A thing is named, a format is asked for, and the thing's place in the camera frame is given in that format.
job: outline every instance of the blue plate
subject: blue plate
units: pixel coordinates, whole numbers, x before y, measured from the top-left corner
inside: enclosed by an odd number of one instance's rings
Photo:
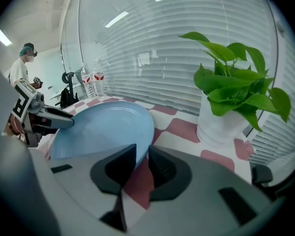
[[[51,149],[51,159],[96,153],[137,144],[137,165],[154,136],[154,122],[142,106],[127,101],[101,103],[73,117],[74,126],[61,129]]]

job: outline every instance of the checkered tablecloth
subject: checkered tablecloth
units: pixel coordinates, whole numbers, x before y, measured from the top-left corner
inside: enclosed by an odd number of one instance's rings
[[[154,139],[152,144],[180,150],[195,156],[206,158],[221,165],[251,183],[251,171],[248,162],[254,152],[250,142],[243,134],[234,139],[233,143],[221,149],[204,146],[196,134],[198,116],[184,113],[173,108],[161,107],[130,98],[104,96],[96,99],[86,99],[75,103],[65,111],[75,115],[96,104],[109,101],[130,101],[139,104],[150,112],[154,120]],[[49,149],[55,135],[43,137],[38,149],[50,159]],[[131,228],[149,207],[149,194],[154,189],[152,173],[148,168],[148,159],[132,173],[122,190],[122,201],[127,227]]]

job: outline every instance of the plastic bottle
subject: plastic bottle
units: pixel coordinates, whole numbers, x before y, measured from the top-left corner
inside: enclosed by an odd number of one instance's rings
[[[83,63],[81,77],[82,77],[82,81],[84,84],[85,91],[87,92],[88,98],[94,97],[93,81],[92,81],[91,76],[89,74],[86,63]]]
[[[98,69],[94,68],[92,72],[92,78],[94,80],[94,91],[96,92],[97,96],[106,95],[103,72],[98,71]]]

